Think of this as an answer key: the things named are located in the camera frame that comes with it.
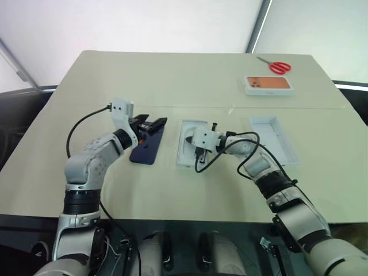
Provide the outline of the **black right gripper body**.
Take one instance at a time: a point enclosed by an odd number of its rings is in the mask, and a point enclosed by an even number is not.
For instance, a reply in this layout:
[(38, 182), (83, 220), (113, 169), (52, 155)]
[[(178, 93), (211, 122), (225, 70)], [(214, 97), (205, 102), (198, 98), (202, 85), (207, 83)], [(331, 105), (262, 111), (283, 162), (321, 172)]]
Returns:
[(189, 136), (185, 138), (185, 152), (195, 153), (208, 150), (207, 136)]

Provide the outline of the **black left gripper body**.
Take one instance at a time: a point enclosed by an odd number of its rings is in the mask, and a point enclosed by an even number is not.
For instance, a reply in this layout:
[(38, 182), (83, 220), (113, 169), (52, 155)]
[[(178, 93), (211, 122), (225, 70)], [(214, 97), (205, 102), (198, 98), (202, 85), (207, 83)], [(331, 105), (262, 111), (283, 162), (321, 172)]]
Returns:
[(143, 137), (145, 135), (153, 135), (153, 129), (150, 125), (142, 121), (129, 120), (128, 133), (130, 137)]

